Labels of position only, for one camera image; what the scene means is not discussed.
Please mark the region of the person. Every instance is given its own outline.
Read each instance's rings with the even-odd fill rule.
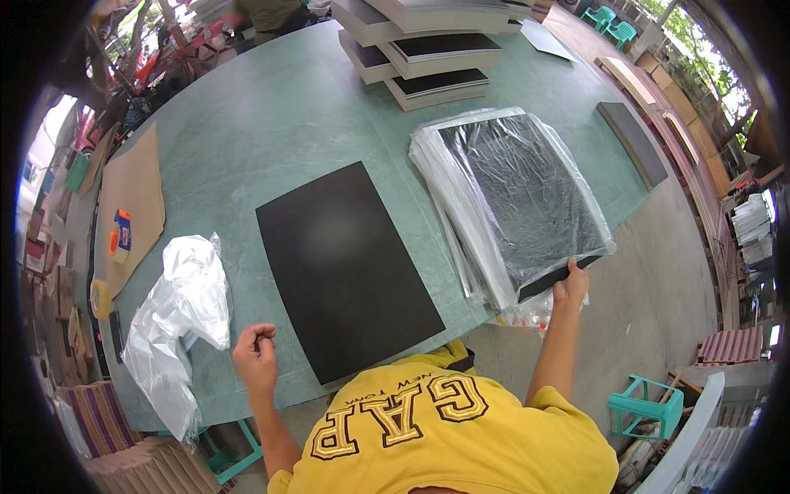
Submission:
[[[587,273],[569,260],[524,404],[497,382],[426,363],[360,372],[337,392],[302,449],[274,408],[272,324],[233,352],[261,439],[268,492],[610,492],[614,450],[569,403]]]
[[[233,10],[250,19],[255,28],[255,46],[310,23],[310,11],[300,0],[233,0]]]

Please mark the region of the stack of black boards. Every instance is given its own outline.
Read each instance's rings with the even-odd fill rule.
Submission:
[[[501,0],[333,0],[340,45],[365,84],[383,81],[404,111],[485,96],[526,4]]]

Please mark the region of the teal plastic stool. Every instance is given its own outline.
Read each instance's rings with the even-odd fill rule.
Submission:
[[[205,439],[205,442],[209,445],[211,450],[214,452],[214,455],[211,458],[205,460],[205,464],[211,470],[211,473],[216,478],[216,482],[219,485],[224,484],[225,482],[231,480],[237,474],[241,473],[242,470],[247,468],[248,466],[255,463],[258,459],[263,457],[263,450],[261,446],[258,444],[258,441],[255,440],[255,436],[252,435],[250,432],[250,428],[247,427],[246,422],[244,419],[239,420],[236,422],[239,424],[239,427],[242,428],[242,432],[244,432],[244,436],[247,438],[247,441],[252,446],[252,453],[247,455],[246,457],[239,460],[238,454],[235,451],[228,447],[224,447],[219,449],[214,444],[214,441],[209,436],[208,432],[204,430],[201,432],[201,435]],[[227,469],[222,470],[228,463],[233,463]]]
[[[611,432],[641,439],[667,439],[672,435],[675,427],[678,426],[680,416],[683,414],[683,392],[677,388],[669,387],[666,384],[657,383],[650,379],[645,379],[636,374],[631,374],[629,377],[631,377],[634,382],[628,386],[628,389],[622,393],[612,393],[606,400],[606,406],[613,409],[617,417],[617,429],[615,430],[613,428]],[[644,387],[644,399],[632,398],[630,396],[631,393],[633,393],[640,384]],[[672,390],[672,394],[667,402],[651,402],[647,393],[648,384],[654,384]],[[623,412],[628,412],[636,416],[634,422],[625,428],[623,428]],[[639,421],[644,418],[657,420],[660,423],[658,436],[644,436],[632,432],[637,424],[639,424]]]

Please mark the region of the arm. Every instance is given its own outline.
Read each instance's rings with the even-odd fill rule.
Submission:
[[[566,400],[570,400],[579,308],[587,293],[589,280],[587,273],[576,266],[574,258],[568,260],[568,270],[568,278],[554,285],[554,309],[543,348],[532,372],[525,406],[532,406],[535,393],[544,386],[554,387]]]
[[[273,324],[247,326],[233,350],[233,360],[250,396],[250,407],[261,437],[263,462],[269,479],[278,470],[293,473],[294,465],[302,458],[302,448],[274,409],[277,361],[274,358],[276,345],[272,338]]]

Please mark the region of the table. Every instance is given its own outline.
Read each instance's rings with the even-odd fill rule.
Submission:
[[[536,51],[520,34],[494,36],[504,48],[484,98],[404,113],[383,84],[365,86],[337,40],[335,21],[256,47],[195,81],[168,101],[118,151],[156,122],[167,220],[164,233],[116,298],[126,337],[136,308],[162,273],[161,254],[175,236],[216,231],[234,305],[231,348],[254,322],[277,325],[278,408],[318,398],[343,382],[318,384],[299,346],[263,249],[255,208],[313,179],[361,160],[431,294],[446,330],[402,352],[427,352],[458,338],[492,313],[463,298],[425,183],[408,158],[420,123],[482,107],[521,106],[552,125],[575,156],[614,229],[648,191],[596,110],[617,101],[592,68]],[[102,262],[96,260],[96,276]],[[132,428],[162,424],[129,373],[112,357],[110,373]],[[251,415],[231,362],[205,341],[191,349],[192,390],[211,425]]]

